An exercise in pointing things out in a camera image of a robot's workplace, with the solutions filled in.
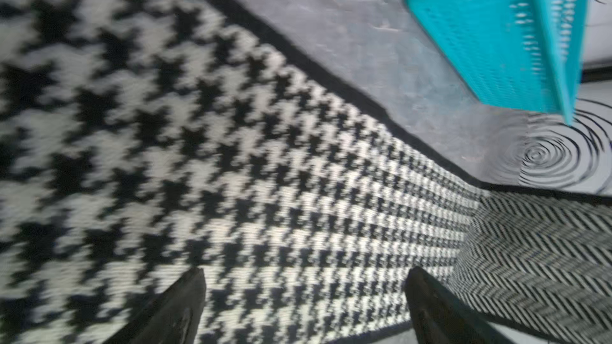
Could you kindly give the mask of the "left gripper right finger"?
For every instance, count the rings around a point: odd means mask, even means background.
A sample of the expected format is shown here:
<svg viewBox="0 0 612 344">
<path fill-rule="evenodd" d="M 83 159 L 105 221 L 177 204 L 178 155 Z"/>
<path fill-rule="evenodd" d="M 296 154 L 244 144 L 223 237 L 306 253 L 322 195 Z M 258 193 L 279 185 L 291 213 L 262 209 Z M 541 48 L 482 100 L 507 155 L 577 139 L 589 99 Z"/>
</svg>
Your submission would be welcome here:
<svg viewBox="0 0 612 344">
<path fill-rule="evenodd" d="M 511 342 L 421 267 L 409 271 L 404 292 L 419 343 Z"/>
</svg>

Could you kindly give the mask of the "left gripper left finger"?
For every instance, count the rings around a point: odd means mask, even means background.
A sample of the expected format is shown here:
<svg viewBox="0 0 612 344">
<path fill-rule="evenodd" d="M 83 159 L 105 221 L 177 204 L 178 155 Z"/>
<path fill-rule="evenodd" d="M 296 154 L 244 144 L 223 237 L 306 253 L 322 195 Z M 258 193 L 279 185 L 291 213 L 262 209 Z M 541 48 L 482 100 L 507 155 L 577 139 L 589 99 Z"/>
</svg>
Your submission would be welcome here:
<svg viewBox="0 0 612 344">
<path fill-rule="evenodd" d="M 205 306 L 206 290 L 204 271 L 189 269 L 105 342 L 193 343 Z"/>
</svg>

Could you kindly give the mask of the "black white patterned scarf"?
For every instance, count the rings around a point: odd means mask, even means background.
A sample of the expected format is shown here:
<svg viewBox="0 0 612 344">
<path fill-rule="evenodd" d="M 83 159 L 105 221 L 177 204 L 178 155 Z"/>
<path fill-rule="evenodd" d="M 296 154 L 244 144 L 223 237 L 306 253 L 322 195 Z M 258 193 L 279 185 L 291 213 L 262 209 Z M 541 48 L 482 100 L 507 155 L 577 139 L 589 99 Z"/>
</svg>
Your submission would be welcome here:
<svg viewBox="0 0 612 344">
<path fill-rule="evenodd" d="M 105 342 L 198 269 L 197 343 L 369 343 L 416 266 L 611 341 L 610 199 L 478 181 L 234 0 L 1 0 L 2 342 Z"/>
</svg>

